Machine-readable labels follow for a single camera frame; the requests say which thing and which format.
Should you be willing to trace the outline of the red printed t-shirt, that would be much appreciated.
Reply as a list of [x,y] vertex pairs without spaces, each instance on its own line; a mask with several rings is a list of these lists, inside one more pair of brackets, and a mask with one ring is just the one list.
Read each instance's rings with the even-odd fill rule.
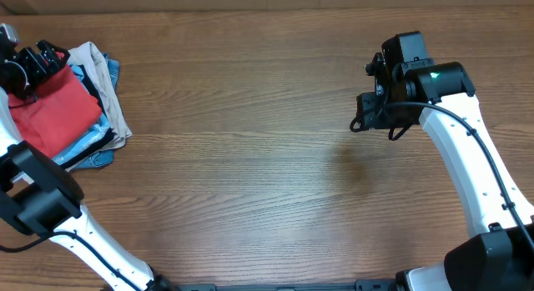
[[35,91],[37,101],[8,94],[10,113],[22,138],[50,158],[93,126],[102,110],[70,66],[65,66]]

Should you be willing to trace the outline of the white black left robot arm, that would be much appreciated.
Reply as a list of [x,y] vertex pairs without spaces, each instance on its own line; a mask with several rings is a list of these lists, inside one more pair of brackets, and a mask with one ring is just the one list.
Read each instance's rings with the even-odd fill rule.
[[78,256],[113,290],[173,290],[94,219],[68,169],[116,137],[88,72],[68,50],[41,40],[19,48],[1,26],[1,218]]

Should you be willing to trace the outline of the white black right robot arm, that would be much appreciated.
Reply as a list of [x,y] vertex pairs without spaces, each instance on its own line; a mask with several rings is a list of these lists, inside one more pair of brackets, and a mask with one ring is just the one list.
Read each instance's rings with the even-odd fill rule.
[[533,206],[506,169],[484,124],[476,89],[458,62],[437,64],[419,32],[385,41],[365,66],[375,80],[356,99],[350,130],[384,129],[395,141],[420,126],[456,188],[469,238],[432,266],[365,282],[380,290],[530,290]]

